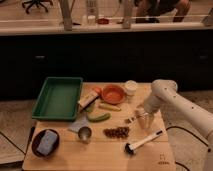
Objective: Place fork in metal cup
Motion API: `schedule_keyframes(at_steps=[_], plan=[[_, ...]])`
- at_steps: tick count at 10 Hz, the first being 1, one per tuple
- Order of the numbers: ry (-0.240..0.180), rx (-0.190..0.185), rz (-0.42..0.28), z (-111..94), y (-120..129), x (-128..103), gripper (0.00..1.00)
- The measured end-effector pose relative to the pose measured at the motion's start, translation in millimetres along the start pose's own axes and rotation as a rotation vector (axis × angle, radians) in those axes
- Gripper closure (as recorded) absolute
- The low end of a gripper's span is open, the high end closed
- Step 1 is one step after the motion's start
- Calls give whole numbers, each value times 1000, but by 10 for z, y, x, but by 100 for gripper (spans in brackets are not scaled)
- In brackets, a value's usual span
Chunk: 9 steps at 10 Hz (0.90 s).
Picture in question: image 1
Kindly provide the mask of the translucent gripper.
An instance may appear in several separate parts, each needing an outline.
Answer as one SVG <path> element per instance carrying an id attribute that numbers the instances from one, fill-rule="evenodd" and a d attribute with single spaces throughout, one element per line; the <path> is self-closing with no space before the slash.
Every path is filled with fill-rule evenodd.
<path id="1" fill-rule="evenodd" d="M 145 111 L 141 106 L 135 109 L 135 116 L 142 129 L 149 129 L 153 123 L 154 115 Z"/>

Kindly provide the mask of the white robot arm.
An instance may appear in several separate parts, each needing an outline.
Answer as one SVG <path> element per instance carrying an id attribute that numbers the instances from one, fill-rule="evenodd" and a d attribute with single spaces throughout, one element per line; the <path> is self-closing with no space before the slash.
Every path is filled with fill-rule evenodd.
<path id="1" fill-rule="evenodd" d="M 208 141 L 203 171 L 213 171 L 213 114 L 177 93 L 173 80 L 157 79 L 151 83 L 150 94 L 140 103 L 143 111 L 156 113 L 163 103 L 172 105 Z"/>

